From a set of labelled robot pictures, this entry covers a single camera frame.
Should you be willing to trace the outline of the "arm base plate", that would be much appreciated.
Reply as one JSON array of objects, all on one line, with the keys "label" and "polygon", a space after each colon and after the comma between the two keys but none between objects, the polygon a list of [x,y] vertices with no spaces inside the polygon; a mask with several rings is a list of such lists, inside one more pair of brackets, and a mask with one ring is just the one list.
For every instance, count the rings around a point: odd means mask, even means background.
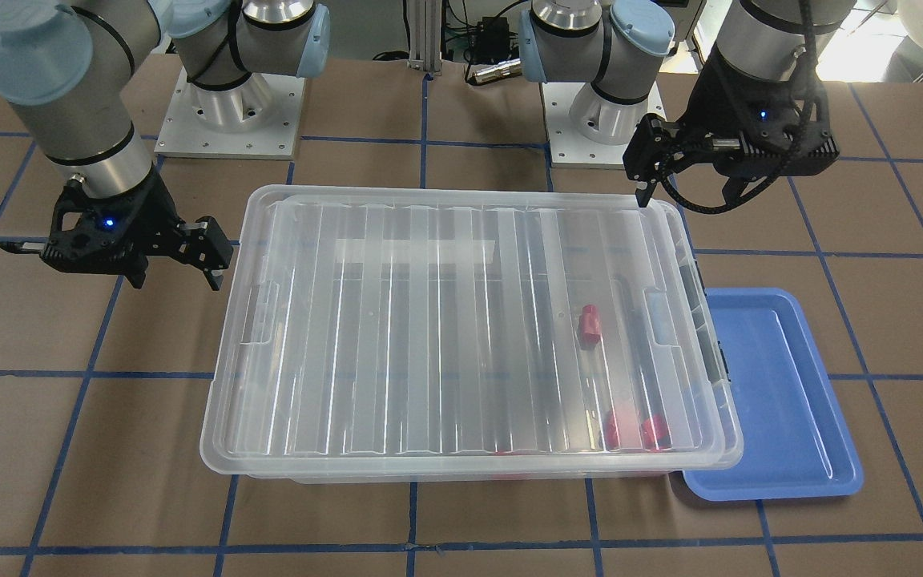
[{"label": "arm base plate", "polygon": [[292,160],[304,78],[254,74],[240,87],[206,91],[180,72],[155,146],[167,158]]},{"label": "arm base plate", "polygon": [[623,154],[642,117],[664,116],[656,84],[633,105],[606,101],[587,82],[546,82],[541,92],[553,167],[622,171]]}]

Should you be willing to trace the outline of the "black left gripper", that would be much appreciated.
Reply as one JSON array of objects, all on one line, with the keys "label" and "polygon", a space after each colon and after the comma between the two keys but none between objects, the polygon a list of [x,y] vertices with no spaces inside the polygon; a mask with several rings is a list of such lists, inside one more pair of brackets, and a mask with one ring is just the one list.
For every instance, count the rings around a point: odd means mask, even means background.
[{"label": "black left gripper", "polygon": [[841,150],[830,127],[827,91],[809,59],[787,80],[761,80],[740,72],[714,48],[687,102],[683,121],[645,114],[623,153],[629,180],[637,183],[639,208],[662,185],[678,205],[690,202],[671,182],[675,156],[710,162],[728,176],[725,202],[740,202],[750,178],[766,178],[779,167],[795,139],[800,152],[785,176],[814,176],[830,167]]}]

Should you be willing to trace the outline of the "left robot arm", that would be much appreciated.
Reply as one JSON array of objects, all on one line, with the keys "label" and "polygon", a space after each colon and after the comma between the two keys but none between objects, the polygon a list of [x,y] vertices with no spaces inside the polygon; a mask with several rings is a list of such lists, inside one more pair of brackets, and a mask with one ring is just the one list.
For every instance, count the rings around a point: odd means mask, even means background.
[{"label": "left robot arm", "polygon": [[675,120],[646,109],[676,34],[655,2],[532,1],[519,54],[531,82],[580,84],[571,119],[586,138],[625,147],[641,207],[663,187],[686,211],[718,215],[839,158],[816,69],[852,7],[733,1]]}]

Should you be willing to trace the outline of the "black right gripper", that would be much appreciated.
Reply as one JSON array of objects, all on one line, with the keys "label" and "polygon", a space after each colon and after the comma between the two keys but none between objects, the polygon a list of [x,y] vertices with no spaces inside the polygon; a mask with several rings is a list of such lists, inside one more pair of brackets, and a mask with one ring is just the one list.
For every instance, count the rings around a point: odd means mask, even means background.
[{"label": "black right gripper", "polygon": [[219,292],[233,258],[233,244],[213,216],[184,223],[158,172],[131,190],[105,200],[85,191],[74,174],[54,205],[48,240],[38,252],[59,272],[122,275],[134,289],[147,277],[147,259],[165,256],[200,270]]}]

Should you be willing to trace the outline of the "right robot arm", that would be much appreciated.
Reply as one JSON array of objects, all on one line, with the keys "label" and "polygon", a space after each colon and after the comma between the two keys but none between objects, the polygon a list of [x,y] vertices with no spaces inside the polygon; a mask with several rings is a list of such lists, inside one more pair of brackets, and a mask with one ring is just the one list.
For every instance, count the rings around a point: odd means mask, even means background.
[{"label": "right robot arm", "polygon": [[205,123],[245,129],[270,109],[261,77],[319,76],[330,36],[315,1],[0,1],[0,96],[63,177],[47,240],[0,249],[137,289],[161,256],[217,291],[231,242],[212,216],[180,218],[122,89],[170,38]]}]

